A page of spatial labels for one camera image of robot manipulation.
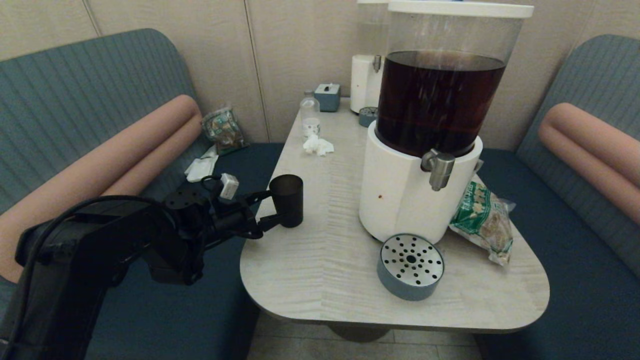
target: black cup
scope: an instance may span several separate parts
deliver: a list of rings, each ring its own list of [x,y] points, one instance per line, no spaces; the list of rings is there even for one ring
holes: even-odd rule
[[[302,179],[291,174],[280,175],[269,183],[276,212],[285,215],[282,226],[296,227],[302,223],[302,189]]]

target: white lid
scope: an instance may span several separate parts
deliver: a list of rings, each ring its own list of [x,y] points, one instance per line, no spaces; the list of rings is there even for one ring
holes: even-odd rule
[[[390,12],[401,13],[506,17],[510,19],[526,19],[533,15],[533,6],[529,5],[477,3],[473,1],[391,0],[388,9]]]
[[[315,94],[338,94],[338,90],[340,90],[339,84],[320,84],[315,90]]]
[[[389,4],[389,0],[358,0],[358,4]]]

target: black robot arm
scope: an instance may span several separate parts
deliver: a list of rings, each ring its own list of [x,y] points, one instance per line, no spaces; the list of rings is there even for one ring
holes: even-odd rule
[[[106,290],[134,260],[142,257],[155,281],[190,285],[202,277],[205,250],[233,236],[260,238],[288,216],[256,221],[250,206],[269,191],[225,200],[221,177],[203,184],[212,184],[210,199],[192,190],[164,204],[99,197],[25,231],[15,255],[24,271],[0,326],[2,359],[83,359]]]

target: blue tissue box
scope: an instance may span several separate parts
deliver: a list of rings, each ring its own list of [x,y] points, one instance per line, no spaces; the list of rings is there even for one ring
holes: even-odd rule
[[[320,102],[320,111],[335,113],[340,106],[340,85],[320,84],[314,92],[314,97]]]

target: drink dispenser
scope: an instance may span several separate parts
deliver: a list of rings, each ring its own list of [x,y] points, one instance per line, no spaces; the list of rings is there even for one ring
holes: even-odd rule
[[[389,29],[389,0],[357,0],[358,47],[351,59],[351,110],[378,106]]]
[[[391,0],[360,219],[377,239],[444,234],[474,174],[482,126],[533,6]]]

